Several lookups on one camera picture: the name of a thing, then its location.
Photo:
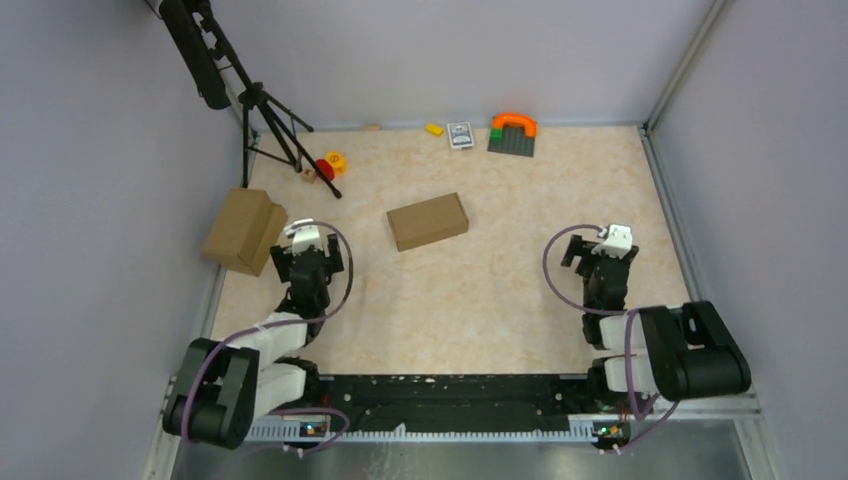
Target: gray wall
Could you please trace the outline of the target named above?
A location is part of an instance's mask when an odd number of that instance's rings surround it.
[[[317,127],[644,120],[710,0],[217,2],[254,80]]]
[[[789,478],[844,478],[848,4],[736,2],[658,132]]]
[[[0,478],[139,478],[238,181],[141,0],[0,11]]]

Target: brown cardboard box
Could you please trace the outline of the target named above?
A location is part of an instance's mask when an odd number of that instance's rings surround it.
[[[259,275],[288,220],[264,190],[234,188],[203,243],[202,253],[228,270]]]
[[[386,216],[398,252],[468,231],[468,217],[456,193],[398,208]]]

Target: tripod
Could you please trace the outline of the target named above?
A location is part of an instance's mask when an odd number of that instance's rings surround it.
[[[244,84],[244,92],[238,96],[238,100],[242,105],[242,179],[241,186],[242,188],[247,188],[248,185],[248,154],[250,151],[254,151],[256,153],[260,153],[267,157],[273,158],[274,160],[280,161],[287,165],[291,165],[294,167],[295,172],[301,172],[303,170],[303,164],[301,162],[301,158],[305,158],[307,162],[312,166],[315,170],[315,173],[318,174],[318,178],[320,178],[333,192],[333,195],[336,198],[342,198],[342,192],[339,191],[332,183],[330,183],[330,179],[324,175],[324,172],[321,171],[315,165],[315,160],[309,155],[309,152],[301,145],[301,143],[297,140],[297,134],[295,133],[294,122],[299,123],[306,129],[307,132],[312,132],[315,129],[312,128],[311,125],[307,124],[300,117],[294,114],[291,110],[286,108],[282,103],[279,102],[276,98],[271,96],[268,92],[266,92],[262,86],[261,82],[253,82],[250,79],[250,76],[247,74],[247,71],[244,69],[244,66],[238,59],[238,55],[236,55],[233,46],[230,44],[229,40],[227,40],[226,35],[224,35],[224,31],[221,30],[221,26],[218,24],[218,21],[215,20],[215,17],[212,15],[212,7],[207,0],[202,0],[197,4],[198,12],[200,16],[203,18],[200,21],[200,27],[207,32],[212,33],[217,39],[215,43],[215,47],[212,49],[212,56],[216,60],[221,60],[226,57],[227,60],[230,61],[230,66],[235,70],[236,75],[238,75],[241,83]],[[283,122],[277,112],[274,111],[272,105],[279,108],[283,113],[289,116],[292,120],[291,129]],[[274,138],[277,139],[277,142],[280,144],[280,147],[283,148],[283,152],[286,154],[286,158],[281,158],[276,155],[271,155],[267,152],[259,150],[256,147],[250,146],[250,122],[249,116],[250,111],[256,107],[259,110],[259,113],[262,115],[262,118],[265,119],[265,123],[268,124],[268,128],[271,129],[271,133],[274,135]],[[294,152],[292,152],[291,147],[286,142],[286,139],[283,135],[294,144],[297,149],[298,156],[295,157]]]

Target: table surface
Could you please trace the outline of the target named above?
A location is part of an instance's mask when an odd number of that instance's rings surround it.
[[[304,183],[257,156],[251,188],[266,190],[290,222],[337,226],[353,248],[350,299],[296,355],[327,374],[585,373],[597,354],[583,340],[580,313],[548,289],[541,261],[547,241],[578,223],[632,226],[640,251],[629,307],[688,299],[635,127],[540,128],[533,158],[489,153],[487,131],[474,135],[475,148],[452,151],[446,135],[423,129],[299,134],[315,158],[345,155],[347,173],[334,182],[341,200],[320,180]],[[260,148],[282,155],[269,134]],[[386,212],[451,192],[469,231],[398,253]],[[560,290],[579,301],[580,278],[559,266],[567,244],[560,239],[549,265]],[[334,277],[334,302],[345,275]],[[284,293],[270,260],[259,277],[228,272],[212,337],[261,322]]]

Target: small wooden block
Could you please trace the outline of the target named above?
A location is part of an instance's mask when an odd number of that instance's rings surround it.
[[[300,179],[306,183],[315,183],[318,173],[315,170],[304,170],[300,172]]]

